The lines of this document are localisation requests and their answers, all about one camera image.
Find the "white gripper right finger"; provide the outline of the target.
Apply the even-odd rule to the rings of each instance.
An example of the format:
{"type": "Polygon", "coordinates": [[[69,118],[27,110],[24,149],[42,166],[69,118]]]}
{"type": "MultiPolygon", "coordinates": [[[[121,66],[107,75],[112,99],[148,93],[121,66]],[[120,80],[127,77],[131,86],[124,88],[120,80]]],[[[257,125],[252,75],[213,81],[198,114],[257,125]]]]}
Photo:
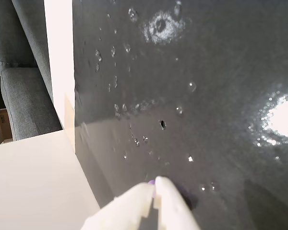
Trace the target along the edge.
{"type": "Polygon", "coordinates": [[[155,179],[155,192],[159,230],[199,229],[182,195],[169,178],[158,176],[155,179]]]}

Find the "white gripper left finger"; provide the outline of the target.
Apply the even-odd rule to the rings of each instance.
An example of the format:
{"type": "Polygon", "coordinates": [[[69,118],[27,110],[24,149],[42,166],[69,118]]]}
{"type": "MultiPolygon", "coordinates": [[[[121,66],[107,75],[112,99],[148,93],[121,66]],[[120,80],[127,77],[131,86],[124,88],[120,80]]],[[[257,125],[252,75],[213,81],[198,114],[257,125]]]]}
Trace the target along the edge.
{"type": "Polygon", "coordinates": [[[87,218],[83,230],[137,230],[142,218],[147,218],[155,186],[139,183],[114,198],[93,216],[87,218]]]}

